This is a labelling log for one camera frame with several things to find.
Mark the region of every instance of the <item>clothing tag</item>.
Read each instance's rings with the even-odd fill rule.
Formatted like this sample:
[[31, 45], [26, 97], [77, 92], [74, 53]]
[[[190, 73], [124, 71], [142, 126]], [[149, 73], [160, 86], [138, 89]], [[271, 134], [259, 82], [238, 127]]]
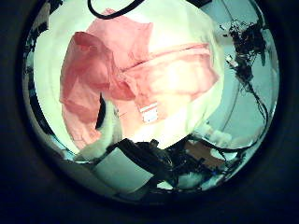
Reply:
[[149, 106], [145, 106], [140, 109], [140, 112], [142, 113], [143, 121], [146, 123], [151, 123], [158, 119], [158, 103], [154, 103]]

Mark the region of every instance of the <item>black wire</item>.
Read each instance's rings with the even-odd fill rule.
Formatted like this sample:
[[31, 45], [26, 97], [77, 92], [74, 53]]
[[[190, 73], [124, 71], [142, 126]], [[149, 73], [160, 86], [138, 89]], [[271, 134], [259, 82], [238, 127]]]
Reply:
[[236, 152], [244, 152], [247, 149], [254, 147], [259, 141], [260, 139], [263, 137], [268, 123], [269, 123], [269, 114], [268, 114], [268, 110], [267, 107], [265, 106], [265, 104], [262, 102], [261, 98], [257, 95], [257, 93], [255, 92], [255, 90], [253, 89], [251, 83], [249, 83], [249, 92], [254, 96], [257, 105], [259, 108], [261, 108], [261, 110], [259, 109], [260, 113], [262, 114], [264, 121], [265, 121], [265, 125], [263, 126], [263, 131], [260, 134], [260, 136], [255, 140], [255, 142], [253, 142], [250, 146], [248, 147], [238, 147], [238, 148], [224, 148], [224, 147], [217, 147], [214, 144], [209, 143], [207, 140], [202, 139], [202, 138], [196, 138], [193, 135], [190, 136], [190, 139], [192, 140], [196, 140], [196, 141], [200, 141], [203, 145], [205, 145], [206, 147], [211, 147], [216, 149], [217, 151], [219, 151], [220, 153], [236, 153]]
[[92, 5], [92, 0], [87, 0], [87, 6], [88, 6], [88, 9], [91, 11], [91, 13], [94, 16], [96, 16], [97, 18], [102, 19], [102, 20], [111, 20], [116, 17], [122, 16], [122, 15], [128, 13], [129, 11], [132, 11], [133, 9], [138, 7], [144, 1], [145, 0], [135, 0], [129, 6], [124, 7], [120, 11], [114, 12], [110, 15], [102, 15], [102, 14], [99, 14], [97, 11], [95, 11], [93, 8], [93, 5]]

